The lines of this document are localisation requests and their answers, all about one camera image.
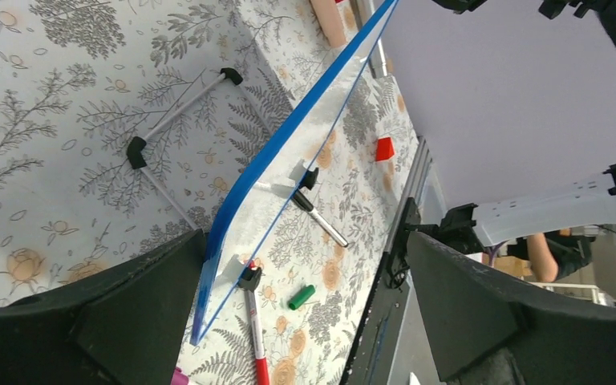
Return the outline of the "blue framed whiteboard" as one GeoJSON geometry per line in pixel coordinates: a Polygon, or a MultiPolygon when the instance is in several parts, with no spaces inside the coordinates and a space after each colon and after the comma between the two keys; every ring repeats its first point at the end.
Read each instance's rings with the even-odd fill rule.
{"type": "MultiPolygon", "coordinates": [[[[227,299],[241,280],[244,265],[233,260],[236,250],[257,252],[281,212],[301,188],[310,188],[315,174],[307,166],[324,147],[328,136],[355,92],[366,61],[397,7],[385,1],[344,47],[324,75],[299,105],[282,121],[277,131],[251,160],[231,188],[206,239],[204,263],[194,302],[191,341],[198,344],[218,315],[221,306],[213,295],[227,299]]],[[[616,55],[616,48],[596,14],[594,37],[600,38],[603,51],[616,55]]],[[[422,43],[426,49],[449,39],[450,47],[462,59],[477,59],[486,69],[471,70],[456,59],[440,68],[421,71],[425,86],[422,113],[425,131],[444,141],[440,160],[446,163],[451,150],[465,152],[469,134],[485,134],[510,148],[524,147],[529,132],[543,128],[556,112],[536,81],[508,81],[504,58],[511,53],[531,52],[529,65],[540,68],[547,59],[543,32],[525,33],[515,21],[516,42],[508,47],[503,38],[487,35],[485,29],[472,29],[467,43],[458,42],[454,26],[443,27],[443,18],[434,13],[424,22],[422,43]]],[[[606,66],[594,66],[594,82],[607,101],[614,102],[616,75],[607,75],[606,66]]],[[[525,197],[550,191],[548,186],[522,191],[525,197]]],[[[502,192],[483,191],[476,205],[507,201],[502,192]]]]}

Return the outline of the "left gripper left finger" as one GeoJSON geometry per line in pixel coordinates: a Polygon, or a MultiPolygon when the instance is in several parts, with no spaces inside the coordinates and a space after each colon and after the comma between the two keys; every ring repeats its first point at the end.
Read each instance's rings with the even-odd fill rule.
{"type": "Polygon", "coordinates": [[[205,256],[200,230],[0,307],[0,384],[168,384],[205,256]]]}

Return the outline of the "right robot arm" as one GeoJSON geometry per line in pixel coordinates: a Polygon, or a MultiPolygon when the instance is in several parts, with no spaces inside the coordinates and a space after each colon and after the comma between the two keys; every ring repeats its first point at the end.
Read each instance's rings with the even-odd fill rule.
{"type": "MultiPolygon", "coordinates": [[[[616,48],[616,1],[543,1],[538,11],[554,19],[567,6],[577,18],[594,12],[616,48]]],[[[456,206],[438,225],[421,225],[419,231],[461,253],[477,253],[535,233],[603,224],[616,224],[616,164],[548,192],[456,206]]]]}

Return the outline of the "green marker cap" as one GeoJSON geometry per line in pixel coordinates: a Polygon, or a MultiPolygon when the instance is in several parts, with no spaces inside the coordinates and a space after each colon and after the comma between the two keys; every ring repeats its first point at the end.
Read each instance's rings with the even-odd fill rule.
{"type": "Polygon", "coordinates": [[[303,286],[287,302],[290,310],[300,309],[315,293],[314,285],[303,286]]]}

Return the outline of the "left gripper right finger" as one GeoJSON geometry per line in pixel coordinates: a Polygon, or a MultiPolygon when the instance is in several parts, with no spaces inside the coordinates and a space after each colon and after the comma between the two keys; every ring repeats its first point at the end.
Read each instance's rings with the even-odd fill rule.
{"type": "Polygon", "coordinates": [[[544,290],[465,257],[423,233],[407,263],[440,380],[504,356],[523,384],[616,384],[616,307],[544,290]]]}

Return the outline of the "person forearm background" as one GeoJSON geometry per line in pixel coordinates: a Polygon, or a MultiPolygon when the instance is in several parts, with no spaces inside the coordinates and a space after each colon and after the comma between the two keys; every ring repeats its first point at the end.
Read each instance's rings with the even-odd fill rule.
{"type": "Polygon", "coordinates": [[[530,269],[539,282],[555,282],[559,266],[553,257],[547,238],[543,233],[536,233],[526,239],[530,269]]]}

